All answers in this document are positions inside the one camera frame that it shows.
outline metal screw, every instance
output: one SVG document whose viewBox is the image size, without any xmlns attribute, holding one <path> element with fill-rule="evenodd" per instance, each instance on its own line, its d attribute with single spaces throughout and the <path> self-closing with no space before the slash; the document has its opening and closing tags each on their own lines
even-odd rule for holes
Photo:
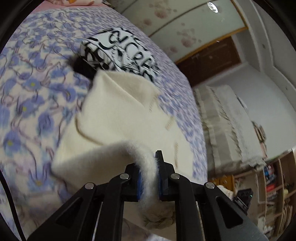
<svg viewBox="0 0 296 241">
<path fill-rule="evenodd" d="M 94 184 L 93 183 L 87 183 L 87 184 L 85 184 L 85 186 L 84 186 L 86 189 L 93 189 L 94 188 Z"/>
<path fill-rule="evenodd" d="M 123 174 L 120 175 L 120 178 L 123 179 L 123 180 L 126 180 L 126 179 L 129 178 L 129 174 L 123 173 Z"/>
<path fill-rule="evenodd" d="M 173 174 L 171 174 L 171 178 L 177 180 L 180 178 L 180 175 L 178 173 L 173 173 Z"/>
<path fill-rule="evenodd" d="M 206 183 L 205 186 L 206 186 L 208 189 L 214 189 L 214 188 L 215 188 L 215 184 L 214 184 L 214 183 Z"/>
</svg>

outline wooden shelf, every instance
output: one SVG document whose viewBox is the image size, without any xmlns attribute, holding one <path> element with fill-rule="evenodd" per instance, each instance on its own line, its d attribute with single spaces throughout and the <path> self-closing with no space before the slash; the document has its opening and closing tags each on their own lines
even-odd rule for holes
<svg viewBox="0 0 296 241">
<path fill-rule="evenodd" d="M 296 149 L 287 151 L 272 161 L 267 163 L 273 165 L 276 171 L 277 187 L 273 190 L 266 191 L 266 180 L 264 170 L 262 171 L 248 171 L 234 176 L 235 179 L 242 179 L 243 188 L 251 188 L 254 192 L 250 208 L 248 210 L 248 217 L 257 225 L 258 219 L 265 218 L 265 225 L 274 225 L 274 234 L 271 238 L 278 237 L 282 233 L 282 223 L 286 221 L 286 205 L 292 206 L 292 216 L 296 214 Z M 287 184 L 294 184 L 294 190 L 284 196 L 285 186 Z M 277 192 L 277 198 L 267 201 L 267 196 L 271 193 Z"/>
<path fill-rule="evenodd" d="M 276 187 L 275 189 L 272 189 L 271 191 L 267 192 L 266 194 L 268 195 L 270 193 L 277 192 L 283 188 L 284 188 L 284 185 L 280 185 L 280 186 Z"/>
<path fill-rule="evenodd" d="M 290 192 L 287 196 L 285 196 L 285 199 L 290 198 L 291 196 L 293 196 L 296 193 L 296 189 L 293 190 L 292 192 Z"/>
</svg>

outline floral bedsheet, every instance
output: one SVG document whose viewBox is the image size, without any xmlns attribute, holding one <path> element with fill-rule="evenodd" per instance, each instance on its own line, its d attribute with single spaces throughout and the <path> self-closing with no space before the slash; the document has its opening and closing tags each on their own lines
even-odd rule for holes
<svg viewBox="0 0 296 241">
<path fill-rule="evenodd" d="M 90 84 L 73 72 L 70 62 L 83 38 L 115 26 L 132 31 L 154 55 L 160 68 L 155 84 L 162 90 L 161 107 L 176 117 L 190 142 L 192 176 L 199 183 L 207 181 L 205 143 L 192 90 L 185 76 L 145 34 L 111 8 L 30 14 L 0 55 L 0 169 L 26 236 L 70 197 L 66 184 L 50 172 L 65 127 L 80 110 Z M 0 212 L 17 233 L 2 187 Z M 123 238 L 133 240 L 141 233 L 131 227 L 124 223 Z"/>
</svg>

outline white sweater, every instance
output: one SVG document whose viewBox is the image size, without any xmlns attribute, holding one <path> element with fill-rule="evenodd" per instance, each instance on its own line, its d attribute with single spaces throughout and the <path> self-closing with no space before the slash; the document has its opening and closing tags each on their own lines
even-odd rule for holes
<svg viewBox="0 0 296 241">
<path fill-rule="evenodd" d="M 175 239 L 174 207 L 157 200 L 154 153 L 161 150 L 175 172 L 194 181 L 193 153 L 174 117 L 159 107 L 158 95 L 158 88 L 139 75 L 99 71 L 82 111 L 65 131 L 52 171 L 78 190 L 87 182 L 109 182 L 127 164 L 137 163 L 144 191 L 138 204 L 125 203 L 124 218 L 149 229 L 170 226 L 151 231 Z"/>
</svg>

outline white wall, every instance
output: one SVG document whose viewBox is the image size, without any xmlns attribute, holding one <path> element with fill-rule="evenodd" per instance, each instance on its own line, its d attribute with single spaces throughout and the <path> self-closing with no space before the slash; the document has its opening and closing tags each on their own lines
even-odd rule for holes
<svg viewBox="0 0 296 241">
<path fill-rule="evenodd" d="M 242 98 L 250 119 L 264 128 L 268 157 L 296 146 L 296 112 L 268 76 L 245 64 L 226 76 L 216 76 L 214 83 L 209 80 L 205 84 L 227 84 Z"/>
<path fill-rule="evenodd" d="M 241 62 L 248 62 L 249 65 L 251 65 L 255 69 L 260 70 L 258 55 L 250 31 L 247 29 L 245 31 L 234 34 L 231 37 L 237 49 Z"/>
<path fill-rule="evenodd" d="M 259 5 L 255 6 L 265 25 L 269 37 L 274 65 L 296 86 L 296 52 L 289 39 L 277 23 Z"/>
</svg>

